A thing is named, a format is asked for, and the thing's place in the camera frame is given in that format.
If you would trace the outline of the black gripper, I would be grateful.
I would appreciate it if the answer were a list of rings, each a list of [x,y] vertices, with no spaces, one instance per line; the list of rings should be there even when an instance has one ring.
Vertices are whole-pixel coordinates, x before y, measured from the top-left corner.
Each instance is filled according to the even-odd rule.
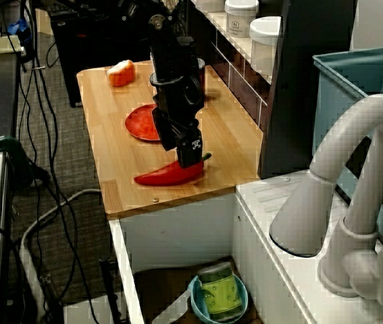
[[[186,169],[202,159],[203,141],[197,112],[204,106],[201,80],[198,76],[182,76],[161,82],[153,76],[157,90],[153,120],[165,151],[177,149],[178,162]]]

